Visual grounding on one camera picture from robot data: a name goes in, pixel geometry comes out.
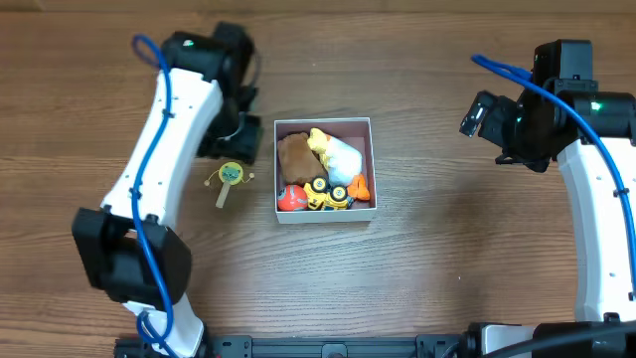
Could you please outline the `wooden cat rattle drum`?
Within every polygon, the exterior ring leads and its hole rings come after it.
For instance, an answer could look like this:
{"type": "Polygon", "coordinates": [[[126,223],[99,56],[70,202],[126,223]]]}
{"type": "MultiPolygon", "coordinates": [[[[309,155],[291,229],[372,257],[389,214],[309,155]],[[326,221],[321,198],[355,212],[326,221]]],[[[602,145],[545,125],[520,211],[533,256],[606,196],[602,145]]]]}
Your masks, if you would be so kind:
{"type": "Polygon", "coordinates": [[[237,162],[230,161],[226,162],[217,171],[213,172],[204,181],[204,185],[208,188],[211,188],[213,179],[215,177],[217,177],[222,183],[222,187],[215,206],[219,209],[223,209],[230,189],[235,185],[245,184],[249,182],[255,177],[255,175],[253,173],[248,173],[247,177],[244,177],[244,170],[242,166],[237,162]]]}

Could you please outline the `brown plush toy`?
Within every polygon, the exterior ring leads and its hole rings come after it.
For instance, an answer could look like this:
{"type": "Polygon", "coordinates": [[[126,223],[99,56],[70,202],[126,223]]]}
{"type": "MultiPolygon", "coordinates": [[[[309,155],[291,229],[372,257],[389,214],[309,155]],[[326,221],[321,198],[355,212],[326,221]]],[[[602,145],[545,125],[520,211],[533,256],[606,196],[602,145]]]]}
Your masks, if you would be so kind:
{"type": "Polygon", "coordinates": [[[310,149],[306,132],[292,133],[277,141],[277,156],[281,173],[287,184],[304,185],[326,170],[310,149]]]}

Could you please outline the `red ball toy with eye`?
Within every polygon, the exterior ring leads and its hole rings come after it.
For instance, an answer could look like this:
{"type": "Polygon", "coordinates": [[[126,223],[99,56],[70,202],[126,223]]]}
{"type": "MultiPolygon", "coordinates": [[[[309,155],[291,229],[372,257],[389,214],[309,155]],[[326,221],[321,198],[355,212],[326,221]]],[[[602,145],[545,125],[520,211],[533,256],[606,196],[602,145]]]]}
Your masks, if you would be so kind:
{"type": "Polygon", "coordinates": [[[308,206],[306,192],[299,185],[286,185],[277,194],[277,208],[282,212],[304,211],[308,206]]]}

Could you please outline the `white square box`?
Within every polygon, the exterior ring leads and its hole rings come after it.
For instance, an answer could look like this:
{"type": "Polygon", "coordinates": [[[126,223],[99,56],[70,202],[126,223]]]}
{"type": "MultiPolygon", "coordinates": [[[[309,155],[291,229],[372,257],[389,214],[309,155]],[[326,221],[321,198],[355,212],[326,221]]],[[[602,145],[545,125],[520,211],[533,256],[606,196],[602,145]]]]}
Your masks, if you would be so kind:
{"type": "Polygon", "coordinates": [[[343,142],[359,150],[363,156],[363,175],[368,184],[371,199],[369,202],[356,201],[350,209],[344,211],[279,211],[277,196],[285,187],[277,148],[273,149],[274,174],[274,213],[279,224],[322,224],[370,222],[378,207],[374,144],[371,120],[368,117],[280,119],[273,123],[274,143],[286,135],[296,132],[308,132],[317,127],[327,134],[334,135],[343,142]]]}

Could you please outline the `yellow and blue toy truck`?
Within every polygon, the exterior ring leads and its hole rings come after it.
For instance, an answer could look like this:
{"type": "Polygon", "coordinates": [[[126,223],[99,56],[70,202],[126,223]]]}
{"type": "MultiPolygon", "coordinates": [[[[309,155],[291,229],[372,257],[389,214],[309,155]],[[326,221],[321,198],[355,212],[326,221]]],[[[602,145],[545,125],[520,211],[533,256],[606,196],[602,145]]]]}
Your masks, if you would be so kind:
{"type": "Polygon", "coordinates": [[[317,176],[304,184],[307,208],[311,211],[337,211],[349,209],[354,199],[344,186],[331,186],[326,177],[317,176]]]}

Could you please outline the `white plush duck toy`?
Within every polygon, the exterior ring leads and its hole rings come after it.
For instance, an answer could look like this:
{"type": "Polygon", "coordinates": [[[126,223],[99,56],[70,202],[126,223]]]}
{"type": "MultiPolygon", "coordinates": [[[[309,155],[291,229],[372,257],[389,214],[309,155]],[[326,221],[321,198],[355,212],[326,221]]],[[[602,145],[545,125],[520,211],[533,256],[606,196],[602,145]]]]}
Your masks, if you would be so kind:
{"type": "Polygon", "coordinates": [[[318,155],[331,186],[343,186],[355,200],[371,200],[359,150],[316,127],[310,129],[307,144],[318,155]]]}

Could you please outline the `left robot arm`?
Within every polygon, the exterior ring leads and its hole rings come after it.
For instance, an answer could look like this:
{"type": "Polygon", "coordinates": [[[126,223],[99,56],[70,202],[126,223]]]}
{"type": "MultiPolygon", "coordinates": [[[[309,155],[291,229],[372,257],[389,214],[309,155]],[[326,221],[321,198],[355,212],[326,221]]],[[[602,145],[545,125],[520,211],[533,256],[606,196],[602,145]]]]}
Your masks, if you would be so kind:
{"type": "Polygon", "coordinates": [[[192,254],[176,226],[196,158],[255,160],[256,47],[245,27],[227,22],[162,44],[137,34],[131,46],[156,70],[152,106],[120,177],[97,209],[77,211],[72,234],[89,284],[135,317],[136,336],[117,339],[115,356],[211,357],[187,295],[192,254]]]}

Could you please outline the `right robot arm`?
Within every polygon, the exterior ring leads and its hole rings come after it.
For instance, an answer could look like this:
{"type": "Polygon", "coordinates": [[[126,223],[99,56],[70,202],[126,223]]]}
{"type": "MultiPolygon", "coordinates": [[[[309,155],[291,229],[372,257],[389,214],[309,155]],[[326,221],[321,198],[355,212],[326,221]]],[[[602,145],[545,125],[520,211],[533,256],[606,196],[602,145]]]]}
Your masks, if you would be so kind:
{"type": "Polygon", "coordinates": [[[500,165],[565,184],[575,239],[574,321],[473,323],[450,357],[631,357],[635,353],[635,98],[603,91],[587,40],[538,46],[530,70],[477,54],[473,62],[522,88],[480,91],[459,130],[501,149],[500,165]]]}

